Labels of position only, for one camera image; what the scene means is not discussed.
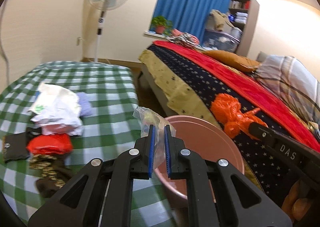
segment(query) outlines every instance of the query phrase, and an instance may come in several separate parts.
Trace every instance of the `window sill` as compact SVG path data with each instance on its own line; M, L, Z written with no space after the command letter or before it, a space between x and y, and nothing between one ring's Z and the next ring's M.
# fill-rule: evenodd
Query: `window sill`
M165 35L159 35L159 34L156 34L156 33L150 32L150 31L145 31L144 34L145 34L145 35L148 35L148 36L153 36L153 37L161 38L161 39L168 39L168 37L165 36ZM198 50L201 50L201 51L207 51L207 49L204 49L204 48L201 47L201 46L195 46L195 48L198 49Z

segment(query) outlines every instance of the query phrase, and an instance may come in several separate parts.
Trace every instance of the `orange plastic bag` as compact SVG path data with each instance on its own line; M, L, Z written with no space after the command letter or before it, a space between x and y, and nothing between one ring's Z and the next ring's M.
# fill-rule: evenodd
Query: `orange plastic bag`
M252 122L257 122L267 126L265 122L259 119L255 114L260 108L255 108L246 113L241 112L241 104L238 99L229 94L218 94L216 99L211 103L210 110L218 122L224 125L224 132L229 138L233 139L240 131L243 131L252 139L257 139L249 133L249 126Z

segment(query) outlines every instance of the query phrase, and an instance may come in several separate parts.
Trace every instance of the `blue curtain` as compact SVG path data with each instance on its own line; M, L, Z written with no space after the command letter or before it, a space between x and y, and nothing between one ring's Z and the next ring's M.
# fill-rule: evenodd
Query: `blue curtain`
M228 11L230 0L158 0L153 17L164 16L173 28L196 36L200 42L212 9Z

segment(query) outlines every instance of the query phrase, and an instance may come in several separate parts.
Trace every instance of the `fan stand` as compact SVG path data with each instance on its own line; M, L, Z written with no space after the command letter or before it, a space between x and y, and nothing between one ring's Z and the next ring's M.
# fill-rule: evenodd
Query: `fan stand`
M102 36L102 30L103 30L103 24L104 24L104 16L105 16L105 11L101 11L100 13L100 18L98 19L98 29L97 29L97 40L96 40L96 51L94 55L94 62L98 63L98 49L99 49L99 44L100 44L100 39Z

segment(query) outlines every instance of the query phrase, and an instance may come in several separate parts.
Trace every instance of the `orange pillow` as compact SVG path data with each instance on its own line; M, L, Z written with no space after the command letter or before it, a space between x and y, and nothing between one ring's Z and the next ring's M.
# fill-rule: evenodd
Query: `orange pillow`
M246 73L255 71L261 65L261 63L258 61L251 60L246 57L241 57L235 53L223 50L209 50L204 51L203 54L207 55L208 57L212 57L213 59L225 65Z

